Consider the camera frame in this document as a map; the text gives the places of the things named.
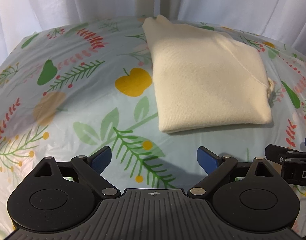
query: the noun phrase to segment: yellow berry print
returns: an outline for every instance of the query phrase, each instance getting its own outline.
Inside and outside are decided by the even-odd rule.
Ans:
[[[147,151],[148,151],[148,150],[152,149],[153,143],[150,142],[150,141],[144,141],[143,144],[142,144],[142,146],[143,146],[143,149],[144,149],[144,150],[147,150]]]
[[[143,182],[143,177],[140,175],[140,176],[136,176],[135,177],[135,181],[137,182],[137,183],[141,183],[141,182]]]
[[[38,141],[48,139],[49,133],[46,127],[40,127],[29,130],[24,134],[17,134],[13,139],[4,137],[0,142],[0,172],[11,172],[10,179],[19,180],[16,175],[16,167],[22,167],[25,158],[33,158],[35,156],[34,149],[37,147]]]

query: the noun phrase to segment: red leaf print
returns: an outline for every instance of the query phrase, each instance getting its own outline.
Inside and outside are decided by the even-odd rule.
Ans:
[[[101,40],[103,40],[103,38],[101,36],[96,36],[94,38],[89,39],[91,44],[96,42],[96,41],[101,41]]]
[[[92,47],[92,49],[96,49],[96,48],[103,48],[104,47],[104,45],[96,45],[96,44],[94,44],[94,47]]]
[[[92,52],[98,52],[96,49],[92,49],[92,48],[89,48],[89,50]]]
[[[90,57],[92,54],[88,53],[86,50],[82,50],[83,55]]]
[[[83,28],[82,30],[79,30],[76,34],[79,34],[79,33],[81,33],[80,34],[80,36],[82,36],[83,34],[86,34],[86,33],[88,33],[88,31],[86,30],[86,31],[84,31],[85,30],[85,28]]]
[[[295,143],[291,142],[289,138],[285,138],[285,140],[287,141],[289,145],[292,145],[293,147],[295,147]]]
[[[75,54],[75,57],[77,57],[77,59],[83,59],[83,57],[80,54]]]
[[[89,34],[85,35],[84,39],[87,40],[88,38],[91,38],[94,35],[96,35],[96,33],[89,33]]]

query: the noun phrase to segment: screw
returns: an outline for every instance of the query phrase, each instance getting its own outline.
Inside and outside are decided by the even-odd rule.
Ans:
[[[104,190],[102,190],[102,194],[106,195],[106,196],[113,196],[117,193],[117,189],[116,188],[112,188],[112,187],[107,187]]]
[[[201,187],[194,187],[190,190],[190,192],[194,196],[201,196],[201,195],[204,195],[206,193],[205,189],[203,189]]]

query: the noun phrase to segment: green pear print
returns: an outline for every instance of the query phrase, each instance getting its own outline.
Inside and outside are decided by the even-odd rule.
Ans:
[[[37,84],[39,86],[43,86],[44,84],[51,81],[57,74],[57,68],[53,65],[53,62],[48,59],[42,69],[42,72],[37,80]]]

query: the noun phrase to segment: green leaf print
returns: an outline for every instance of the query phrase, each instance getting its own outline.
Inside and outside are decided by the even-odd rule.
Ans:
[[[118,109],[116,107],[111,112],[109,112],[103,118],[103,120],[101,122],[101,132],[100,132],[101,140],[104,140],[110,125],[111,125],[111,128],[109,130],[107,140],[109,140],[112,137],[112,135],[114,133],[113,127],[117,127],[118,122],[119,122],[119,113],[118,113]]]
[[[201,29],[210,30],[210,31],[214,31],[214,28],[213,28],[213,27],[207,26],[207,25],[201,26],[200,28],[201,28]]]
[[[27,45],[29,45],[30,42],[31,42],[36,36],[38,36],[38,35],[39,35],[39,33],[33,35],[31,38],[29,38],[28,40],[26,40],[26,41],[22,44],[21,49],[24,49]]]
[[[276,52],[275,50],[269,49],[268,54],[269,58],[274,59],[278,55],[278,51]]]
[[[88,124],[74,122],[73,129],[79,139],[89,145],[97,145],[96,140],[100,140],[96,131]]]
[[[290,89],[290,88],[288,87],[288,85],[285,84],[285,82],[281,81],[281,83],[282,83],[282,85],[284,86],[286,92],[288,93],[288,95],[289,95],[289,97],[290,97],[290,99],[291,99],[292,104],[294,105],[294,107],[295,107],[296,109],[299,109],[300,106],[301,106],[301,102],[300,102],[299,97],[297,96],[297,94],[296,94],[292,89]]]
[[[42,69],[42,72],[37,80],[39,86],[43,86],[50,82],[57,74],[57,68],[53,65],[53,62],[48,59]]]
[[[140,101],[135,106],[134,109],[134,120],[137,122],[141,113],[143,113],[141,120],[143,120],[149,113],[150,103],[148,97],[141,98]]]

